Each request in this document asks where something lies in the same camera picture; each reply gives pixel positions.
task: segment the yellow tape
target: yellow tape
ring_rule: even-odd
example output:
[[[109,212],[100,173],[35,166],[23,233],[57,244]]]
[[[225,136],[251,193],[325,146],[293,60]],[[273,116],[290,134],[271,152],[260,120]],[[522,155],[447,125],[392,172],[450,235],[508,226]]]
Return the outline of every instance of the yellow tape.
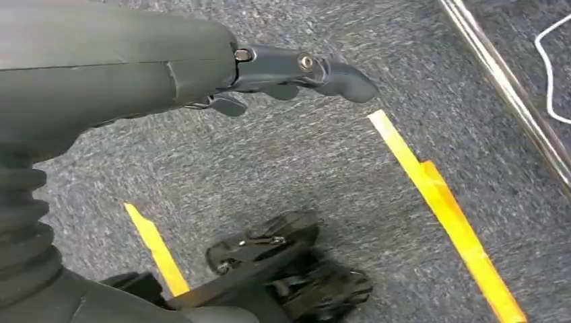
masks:
[[[527,322],[436,166],[431,161],[418,162],[382,110],[368,117],[450,236],[498,319],[502,323]]]
[[[173,296],[190,291],[188,283],[180,273],[155,224],[144,218],[135,206],[125,203],[125,208],[139,230],[143,243],[151,250],[153,259]]]

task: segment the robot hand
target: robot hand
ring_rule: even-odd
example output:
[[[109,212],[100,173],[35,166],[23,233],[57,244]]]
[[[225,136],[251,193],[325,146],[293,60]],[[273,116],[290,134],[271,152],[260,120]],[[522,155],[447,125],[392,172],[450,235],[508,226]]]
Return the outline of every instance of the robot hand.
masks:
[[[313,89],[325,96],[342,96],[364,103],[378,92],[375,84],[355,67],[327,58],[314,57],[297,50],[248,44],[234,52],[237,75],[224,92],[265,93],[277,100],[291,100],[299,87]],[[237,99],[217,94],[187,108],[213,108],[228,116],[239,116],[246,105]]]

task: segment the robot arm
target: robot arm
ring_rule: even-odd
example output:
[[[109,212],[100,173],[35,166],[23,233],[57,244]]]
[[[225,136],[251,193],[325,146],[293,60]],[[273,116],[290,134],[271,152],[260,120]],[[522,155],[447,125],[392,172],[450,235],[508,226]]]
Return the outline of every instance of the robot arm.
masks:
[[[76,0],[0,5],[0,143],[34,161],[64,152],[91,127],[172,108],[245,106],[222,92],[287,100],[297,86],[364,102],[356,69],[297,50],[239,45],[224,26]]]
[[[0,3],[0,322],[187,322],[64,269],[35,162],[82,132],[172,108],[245,105],[224,92],[279,100],[298,87],[366,102],[374,84],[341,63],[297,50],[240,45],[215,22],[77,0]]]

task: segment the gray carpet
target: gray carpet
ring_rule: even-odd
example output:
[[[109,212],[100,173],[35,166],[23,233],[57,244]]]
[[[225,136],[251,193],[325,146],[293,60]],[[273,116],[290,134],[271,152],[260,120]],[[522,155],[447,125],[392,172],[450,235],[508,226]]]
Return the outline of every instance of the gray carpet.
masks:
[[[86,133],[40,165],[49,185],[37,195],[51,203],[46,221],[69,267],[92,279],[155,270],[124,201],[158,224],[193,286],[213,278],[203,253],[218,238],[282,211],[318,209],[319,246],[374,280],[373,298],[349,322],[494,322],[366,118],[384,109],[419,158],[436,163],[530,321],[571,321],[569,203],[435,3],[119,4],[217,20],[248,42],[335,55],[373,77],[381,95],[364,105],[307,92],[292,102],[244,96],[250,109],[240,118],[173,111]],[[496,1],[481,12],[492,30],[505,28],[496,17],[517,15],[517,30],[528,18],[514,6]]]

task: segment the black plastic part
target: black plastic part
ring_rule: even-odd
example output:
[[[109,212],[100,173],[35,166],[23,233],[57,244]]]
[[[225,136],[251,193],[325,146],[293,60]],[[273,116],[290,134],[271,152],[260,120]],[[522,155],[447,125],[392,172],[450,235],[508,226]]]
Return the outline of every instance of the black plastic part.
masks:
[[[219,259],[241,261],[234,259],[231,270],[217,272],[221,277],[171,299],[169,305],[182,312],[235,306],[260,323],[339,322],[368,299],[372,285],[364,274],[312,248],[317,222],[315,212],[285,213],[216,243],[207,252],[215,271]]]
[[[345,63],[319,59],[316,68],[321,69],[321,80],[311,75],[301,80],[301,85],[314,89],[324,96],[342,96],[345,99],[365,103],[378,94],[377,86],[361,71]]]
[[[101,284],[120,289],[165,310],[173,310],[162,297],[162,286],[149,272],[113,276],[101,281]]]
[[[316,212],[289,212],[216,243],[206,251],[206,261],[213,272],[223,275],[243,264],[269,258],[294,242],[303,241],[312,246],[318,235]],[[283,243],[242,245],[243,242],[265,238],[283,238]]]

